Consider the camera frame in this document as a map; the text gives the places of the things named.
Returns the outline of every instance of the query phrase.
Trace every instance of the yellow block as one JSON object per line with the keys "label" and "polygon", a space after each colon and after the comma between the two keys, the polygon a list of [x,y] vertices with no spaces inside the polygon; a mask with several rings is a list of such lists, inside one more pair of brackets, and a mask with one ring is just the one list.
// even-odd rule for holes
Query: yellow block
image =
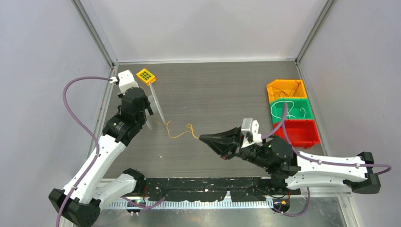
{"label": "yellow block", "polygon": [[149,83],[153,83],[156,81],[155,75],[149,72],[147,69],[142,69],[137,73],[137,77],[149,86]]}

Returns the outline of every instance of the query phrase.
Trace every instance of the black bracket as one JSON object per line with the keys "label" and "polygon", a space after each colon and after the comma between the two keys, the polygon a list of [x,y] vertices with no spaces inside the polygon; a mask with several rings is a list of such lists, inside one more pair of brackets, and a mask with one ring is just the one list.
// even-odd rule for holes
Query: black bracket
{"label": "black bracket", "polygon": [[[64,190],[60,189],[53,189],[49,194],[49,200],[57,212],[65,197]],[[83,204],[79,203],[78,199],[68,198],[62,216],[79,227],[90,227],[99,217],[100,202],[100,200],[92,199],[89,204]]]}
{"label": "black bracket", "polygon": [[[375,161],[373,159],[373,155],[370,152],[362,152],[357,155],[358,157],[362,157],[362,160],[365,161],[366,164],[374,164]],[[350,186],[352,192],[358,194],[377,194],[380,191],[381,184],[379,180],[379,175],[373,173],[372,167],[366,167],[367,174],[365,177],[367,178],[362,182],[352,182],[349,180],[344,180],[343,183]]]}

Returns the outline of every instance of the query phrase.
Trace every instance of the gray work surface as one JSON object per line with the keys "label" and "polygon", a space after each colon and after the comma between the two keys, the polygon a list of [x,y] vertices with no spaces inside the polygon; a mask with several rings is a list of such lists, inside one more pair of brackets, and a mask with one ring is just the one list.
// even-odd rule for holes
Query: gray work surface
{"label": "gray work surface", "polygon": [[[292,61],[120,65],[118,71],[130,70],[147,95],[150,89],[136,77],[143,68],[157,78],[153,87],[166,121],[171,121],[172,136],[187,130],[188,123],[193,124],[196,136],[227,131],[241,126],[246,117],[258,120],[259,133],[267,134],[272,121],[266,85],[275,79],[299,79]],[[115,86],[106,119],[117,113],[121,103],[118,93]],[[144,125],[105,178],[117,178],[127,168],[146,177],[268,176],[260,167],[239,158],[221,159],[190,133],[171,139],[165,126],[150,121],[153,130]],[[323,154],[320,145],[306,151]]]}
{"label": "gray work surface", "polygon": [[[304,198],[291,198],[288,213],[305,207]],[[94,227],[346,227],[336,197],[311,199],[307,213],[285,217],[270,209],[152,210],[130,216],[127,210],[105,210]]]}

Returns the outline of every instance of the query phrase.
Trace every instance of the orange bin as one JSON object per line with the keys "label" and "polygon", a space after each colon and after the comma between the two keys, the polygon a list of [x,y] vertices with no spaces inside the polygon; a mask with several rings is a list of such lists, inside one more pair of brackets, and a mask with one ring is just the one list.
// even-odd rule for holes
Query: orange bin
{"label": "orange bin", "polygon": [[301,79],[277,79],[266,86],[269,103],[281,98],[308,98]]}

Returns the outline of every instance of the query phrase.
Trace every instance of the cable connector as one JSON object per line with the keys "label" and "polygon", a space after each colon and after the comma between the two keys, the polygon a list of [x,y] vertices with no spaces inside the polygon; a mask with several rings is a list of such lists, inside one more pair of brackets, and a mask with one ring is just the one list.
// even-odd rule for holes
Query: cable connector
{"label": "cable connector", "polygon": [[111,83],[111,84],[115,84],[118,82],[117,77],[110,77],[110,79],[111,79],[111,81],[109,83]]}

